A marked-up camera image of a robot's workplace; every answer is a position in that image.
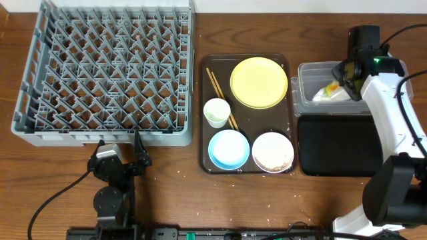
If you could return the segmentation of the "white cup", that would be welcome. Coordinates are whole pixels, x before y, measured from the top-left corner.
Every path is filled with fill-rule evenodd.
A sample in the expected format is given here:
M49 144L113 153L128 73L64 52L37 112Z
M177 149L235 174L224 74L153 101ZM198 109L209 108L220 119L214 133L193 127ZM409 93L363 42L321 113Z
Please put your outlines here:
M228 122L231 107L226 100L213 98L203 106L203 115L211 127L219 129Z

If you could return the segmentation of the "blue bowl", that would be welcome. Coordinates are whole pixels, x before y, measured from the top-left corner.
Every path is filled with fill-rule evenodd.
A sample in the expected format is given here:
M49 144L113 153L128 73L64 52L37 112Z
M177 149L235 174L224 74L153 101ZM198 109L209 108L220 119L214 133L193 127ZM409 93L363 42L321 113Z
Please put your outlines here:
M250 144L239 131L226 129L210 139L207 152L216 167L233 171L242 167L248 160Z

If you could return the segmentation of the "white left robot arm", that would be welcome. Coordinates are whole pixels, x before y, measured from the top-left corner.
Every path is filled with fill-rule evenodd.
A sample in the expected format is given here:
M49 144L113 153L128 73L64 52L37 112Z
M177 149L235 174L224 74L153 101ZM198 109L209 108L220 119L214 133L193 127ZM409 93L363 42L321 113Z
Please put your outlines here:
M124 163L119 146L101 140L89 158L87 170L107 183L93 198L93 208L97 211L95 239L142 240L147 237L145 227L135 218L134 179L145 173L152 160L137 131L133 151L135 161Z

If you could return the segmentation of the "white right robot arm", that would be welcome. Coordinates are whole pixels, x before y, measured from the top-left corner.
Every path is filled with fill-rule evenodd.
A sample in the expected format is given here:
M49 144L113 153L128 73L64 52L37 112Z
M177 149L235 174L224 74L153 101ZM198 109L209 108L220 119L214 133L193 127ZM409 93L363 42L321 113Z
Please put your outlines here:
M361 206L336 218L334 232L371 237L426 224L426 134L408 98L401 62L355 53L332 73L351 98L367 104L384 158Z

